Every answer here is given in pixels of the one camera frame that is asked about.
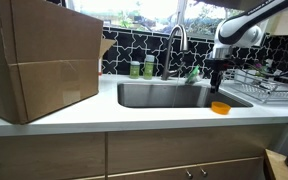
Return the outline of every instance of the white countertop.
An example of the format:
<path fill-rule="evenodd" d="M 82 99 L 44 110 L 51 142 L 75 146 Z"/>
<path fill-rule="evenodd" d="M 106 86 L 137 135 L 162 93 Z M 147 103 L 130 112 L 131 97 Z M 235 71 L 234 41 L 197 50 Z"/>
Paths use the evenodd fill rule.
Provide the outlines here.
<path fill-rule="evenodd" d="M 210 108 L 126 108 L 117 102 L 118 83 L 176 84 L 177 78 L 165 82 L 160 78 L 148 81 L 103 75 L 99 82 L 99 94 L 28 125 L 11 125 L 0 119 L 0 136 L 288 123 L 288 106 L 263 105 L 225 86 L 224 91 L 252 101 L 253 107 L 232 108 L 228 115 L 216 114 Z M 209 80 L 195 85 L 199 84 L 208 85 Z"/>

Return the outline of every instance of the drawer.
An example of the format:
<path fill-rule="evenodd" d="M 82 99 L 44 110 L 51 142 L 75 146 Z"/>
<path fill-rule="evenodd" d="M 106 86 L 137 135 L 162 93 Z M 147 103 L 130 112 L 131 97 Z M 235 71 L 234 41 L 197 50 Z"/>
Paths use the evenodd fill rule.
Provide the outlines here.
<path fill-rule="evenodd" d="M 283 125 L 108 133 L 108 174 L 262 156 Z"/>
<path fill-rule="evenodd" d="M 220 161 L 191 166 L 155 169 L 108 176 L 109 180 L 257 180 L 262 173 L 262 158 Z"/>
<path fill-rule="evenodd" d="M 0 137 L 0 179 L 103 176 L 104 133 Z"/>

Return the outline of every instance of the sink basin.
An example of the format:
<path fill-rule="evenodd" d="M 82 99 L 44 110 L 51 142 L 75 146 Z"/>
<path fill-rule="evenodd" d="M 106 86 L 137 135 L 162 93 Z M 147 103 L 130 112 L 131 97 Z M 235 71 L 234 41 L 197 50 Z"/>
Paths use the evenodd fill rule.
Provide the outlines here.
<path fill-rule="evenodd" d="M 117 91 L 118 103 L 129 108 L 203 108 L 211 107 L 212 101 L 231 107 L 253 106 L 221 90 L 212 94 L 207 86 L 123 83 L 118 84 Z"/>

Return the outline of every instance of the black patterned tile backsplash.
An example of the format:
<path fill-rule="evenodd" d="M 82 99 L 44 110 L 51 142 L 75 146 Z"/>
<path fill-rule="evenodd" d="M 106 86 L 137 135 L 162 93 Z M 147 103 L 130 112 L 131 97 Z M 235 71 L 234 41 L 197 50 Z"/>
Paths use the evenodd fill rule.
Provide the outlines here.
<path fill-rule="evenodd" d="M 166 59 L 166 49 L 168 35 L 157 33 L 142 33 L 117 28 L 104 28 L 103 37 L 114 39 L 117 42 L 103 56 L 104 74 L 129 74 L 131 61 L 139 61 L 141 72 L 144 71 L 144 59 L 147 54 L 154 55 L 154 76 L 161 76 Z M 196 65 L 199 65 L 204 73 L 204 78 L 210 78 L 212 69 L 205 61 L 206 55 L 212 51 L 213 40 L 189 38 L 189 50 L 179 52 L 180 39 L 173 40 L 170 69 L 177 69 L 182 62 L 181 76 L 191 72 Z M 235 48 L 233 57 L 238 57 L 244 61 L 254 62 L 264 58 L 273 59 L 273 67 L 285 71 L 288 70 L 288 36 L 269 36 L 265 35 L 262 45 L 253 48 Z"/>

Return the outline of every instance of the wire dish rack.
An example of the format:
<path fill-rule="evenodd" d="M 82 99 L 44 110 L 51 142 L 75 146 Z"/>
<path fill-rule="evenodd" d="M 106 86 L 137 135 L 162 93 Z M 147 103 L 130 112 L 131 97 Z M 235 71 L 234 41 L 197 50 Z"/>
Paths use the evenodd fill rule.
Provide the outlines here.
<path fill-rule="evenodd" d="M 246 74 L 242 70 L 229 69 L 224 73 L 223 81 L 233 80 L 234 83 L 224 84 L 263 103 L 288 102 L 288 83 L 251 75 L 253 72 L 248 73 Z M 288 77 L 280 78 L 288 82 Z"/>

